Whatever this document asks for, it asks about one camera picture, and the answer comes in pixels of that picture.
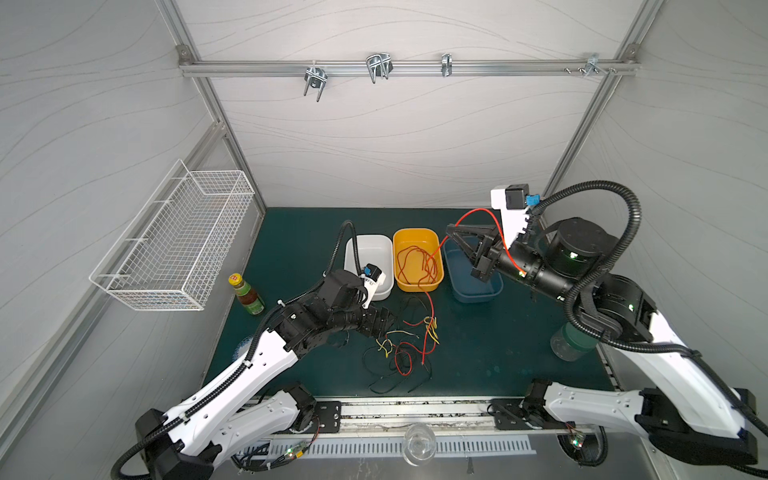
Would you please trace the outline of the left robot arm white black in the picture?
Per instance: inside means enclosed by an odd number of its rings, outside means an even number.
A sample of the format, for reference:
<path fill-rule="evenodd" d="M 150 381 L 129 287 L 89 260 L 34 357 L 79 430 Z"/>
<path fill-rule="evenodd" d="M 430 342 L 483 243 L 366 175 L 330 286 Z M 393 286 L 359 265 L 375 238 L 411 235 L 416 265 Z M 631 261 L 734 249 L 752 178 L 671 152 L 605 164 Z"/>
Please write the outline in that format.
<path fill-rule="evenodd" d="M 394 315 L 373 296 L 386 278 L 374 264 L 354 271 L 329 264 L 306 292 L 280 301 L 257 327 L 248 350 L 195 394 L 166 412 L 150 409 L 136 422 L 138 441 L 113 464 L 125 479 L 126 463 L 140 456 L 146 479 L 208 479 L 228 458 L 272 433 L 302 430 L 316 401 L 295 385 L 248 407 L 272 379 L 342 331 L 381 338 Z"/>

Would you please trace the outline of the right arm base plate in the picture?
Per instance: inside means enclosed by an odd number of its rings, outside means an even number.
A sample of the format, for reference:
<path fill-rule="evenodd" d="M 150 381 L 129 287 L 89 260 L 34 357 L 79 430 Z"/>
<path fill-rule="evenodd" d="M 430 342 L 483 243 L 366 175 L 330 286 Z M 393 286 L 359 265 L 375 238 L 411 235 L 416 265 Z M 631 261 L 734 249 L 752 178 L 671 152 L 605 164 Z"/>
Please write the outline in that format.
<path fill-rule="evenodd" d="M 492 399 L 486 412 L 492 417 L 494 427 L 501 431 L 543 430 L 551 423 L 544 410 L 528 408 L 524 400 L 515 398 Z"/>

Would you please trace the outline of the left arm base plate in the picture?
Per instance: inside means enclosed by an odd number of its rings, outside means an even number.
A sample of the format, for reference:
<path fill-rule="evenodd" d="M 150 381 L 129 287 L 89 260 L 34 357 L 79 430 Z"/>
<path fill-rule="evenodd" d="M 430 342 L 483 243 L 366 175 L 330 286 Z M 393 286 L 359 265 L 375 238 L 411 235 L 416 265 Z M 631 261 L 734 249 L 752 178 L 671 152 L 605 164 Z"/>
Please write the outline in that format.
<path fill-rule="evenodd" d="M 341 428 L 342 403 L 320 401 L 311 407 L 302 407 L 288 431 L 303 433 L 338 433 Z"/>

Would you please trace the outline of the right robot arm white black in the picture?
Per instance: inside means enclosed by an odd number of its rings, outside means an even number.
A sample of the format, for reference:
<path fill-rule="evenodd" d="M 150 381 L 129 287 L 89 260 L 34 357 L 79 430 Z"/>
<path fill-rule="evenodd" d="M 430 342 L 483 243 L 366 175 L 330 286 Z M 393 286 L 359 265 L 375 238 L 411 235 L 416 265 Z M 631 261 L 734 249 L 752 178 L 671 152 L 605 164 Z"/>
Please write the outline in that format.
<path fill-rule="evenodd" d="M 602 190 L 626 204 L 628 219 L 620 236 L 572 217 L 538 229 L 546 209 L 581 192 Z M 537 379 L 517 404 L 492 408 L 513 422 L 560 431 L 562 449 L 583 463 L 580 425 L 595 428 L 597 460 L 606 457 L 608 430 L 635 434 L 680 462 L 724 466 L 765 477 L 759 467 L 759 436 L 767 432 L 753 394 L 729 386 L 674 332 L 656 303 L 633 280 L 613 267 L 638 233 L 642 208 L 628 187 L 609 180 L 569 186 L 548 197 L 524 184 L 491 193 L 489 226 L 450 224 L 446 236 L 471 263 L 481 280 L 501 273 L 561 303 L 566 318 L 563 340 L 584 336 L 620 352 L 651 381 L 642 390 L 602 391 Z"/>

